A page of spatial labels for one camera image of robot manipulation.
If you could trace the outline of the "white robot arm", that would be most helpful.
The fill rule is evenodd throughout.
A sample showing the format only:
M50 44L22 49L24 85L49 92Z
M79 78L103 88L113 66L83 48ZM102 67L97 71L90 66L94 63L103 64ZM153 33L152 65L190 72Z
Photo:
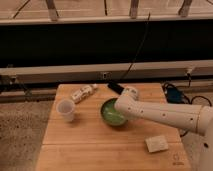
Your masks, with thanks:
M128 119L146 119L204 137L198 171L213 171L213 107L139 101L139 92L126 87L115 109Z

